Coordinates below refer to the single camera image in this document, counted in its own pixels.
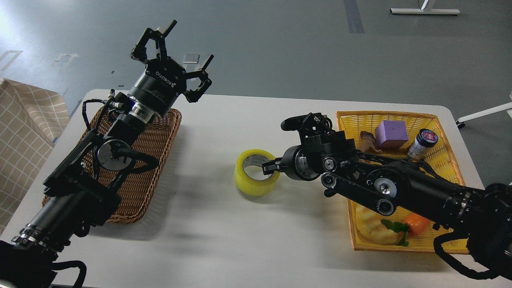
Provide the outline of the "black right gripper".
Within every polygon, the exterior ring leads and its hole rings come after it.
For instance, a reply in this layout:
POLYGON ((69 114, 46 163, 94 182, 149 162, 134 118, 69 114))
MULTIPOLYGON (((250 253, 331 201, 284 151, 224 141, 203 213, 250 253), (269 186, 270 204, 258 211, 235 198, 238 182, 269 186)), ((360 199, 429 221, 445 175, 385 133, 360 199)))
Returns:
POLYGON ((325 171, 337 171, 343 161, 358 162, 355 141, 347 139, 344 131, 334 131, 327 115, 290 117, 280 128, 298 131, 300 145, 287 149, 282 158, 262 163, 264 175, 283 172, 291 179, 310 182, 325 171))

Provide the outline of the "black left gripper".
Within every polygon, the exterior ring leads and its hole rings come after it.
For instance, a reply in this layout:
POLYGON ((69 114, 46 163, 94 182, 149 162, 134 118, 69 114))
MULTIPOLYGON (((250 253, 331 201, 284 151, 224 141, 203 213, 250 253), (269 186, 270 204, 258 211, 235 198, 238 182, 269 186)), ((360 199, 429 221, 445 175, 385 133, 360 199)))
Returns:
POLYGON ((184 93, 189 103, 196 103, 212 85, 206 68, 212 62, 213 54, 199 70, 193 72, 186 72, 172 57, 168 57, 165 38, 177 23, 177 20, 173 20, 163 32, 147 28, 130 52, 130 58, 146 64, 146 69, 130 89, 129 97, 161 117, 168 113, 181 93, 184 93), (147 55, 149 40, 153 40, 156 45, 156 58, 153 60, 149 60, 147 55), (186 80, 196 78, 200 80, 198 88, 186 90, 186 80))

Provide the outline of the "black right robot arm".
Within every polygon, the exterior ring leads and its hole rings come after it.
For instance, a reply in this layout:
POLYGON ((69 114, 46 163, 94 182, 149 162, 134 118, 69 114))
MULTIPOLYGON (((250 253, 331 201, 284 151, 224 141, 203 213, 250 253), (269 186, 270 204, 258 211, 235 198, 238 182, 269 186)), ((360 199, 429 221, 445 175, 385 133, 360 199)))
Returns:
POLYGON ((321 178, 326 197, 340 194, 383 216, 406 208, 433 221, 435 230, 453 230, 436 237, 433 246, 454 270, 475 280, 511 279, 510 185, 461 186, 426 162, 363 153, 321 113, 288 118, 280 127, 298 131, 300 145, 263 163, 263 174, 283 172, 307 182, 321 178))

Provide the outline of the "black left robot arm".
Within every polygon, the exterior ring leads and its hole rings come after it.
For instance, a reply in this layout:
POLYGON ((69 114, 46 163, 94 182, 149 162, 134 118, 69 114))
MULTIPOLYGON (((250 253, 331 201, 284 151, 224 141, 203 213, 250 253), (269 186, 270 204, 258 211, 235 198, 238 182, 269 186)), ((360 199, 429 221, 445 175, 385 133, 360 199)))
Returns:
POLYGON ((114 112, 112 126, 100 132, 91 126, 82 105, 85 137, 44 181, 50 198, 37 215, 10 242, 1 242, 2 288, 49 288, 58 271, 79 270, 75 288, 84 284, 87 266, 79 260, 57 262, 73 235, 85 237, 92 226, 102 226, 121 203, 118 190, 131 174, 157 168, 159 160, 133 148, 155 118, 163 118, 179 95, 197 102, 211 86, 203 67, 187 72, 168 56, 165 39, 177 24, 163 31, 147 28, 130 53, 146 67, 127 94, 110 91, 99 117, 114 112))

